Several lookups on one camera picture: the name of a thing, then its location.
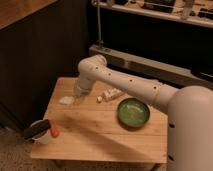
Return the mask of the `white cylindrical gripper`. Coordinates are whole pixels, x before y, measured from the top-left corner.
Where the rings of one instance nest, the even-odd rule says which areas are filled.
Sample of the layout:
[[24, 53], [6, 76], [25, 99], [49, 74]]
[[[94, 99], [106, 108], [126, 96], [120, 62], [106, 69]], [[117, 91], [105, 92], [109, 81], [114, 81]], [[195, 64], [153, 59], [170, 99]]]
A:
[[74, 95], [76, 97], [86, 96], [91, 92], [92, 84], [90, 81], [78, 79], [74, 84]]

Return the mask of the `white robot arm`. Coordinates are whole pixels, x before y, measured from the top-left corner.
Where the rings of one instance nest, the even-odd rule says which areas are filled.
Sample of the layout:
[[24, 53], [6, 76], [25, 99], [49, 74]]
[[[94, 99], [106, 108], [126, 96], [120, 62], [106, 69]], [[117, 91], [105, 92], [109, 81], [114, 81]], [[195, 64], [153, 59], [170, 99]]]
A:
[[174, 88], [107, 67], [102, 55], [81, 60], [74, 92], [90, 93], [97, 81], [118, 88], [168, 116], [167, 171], [213, 171], [213, 90]]

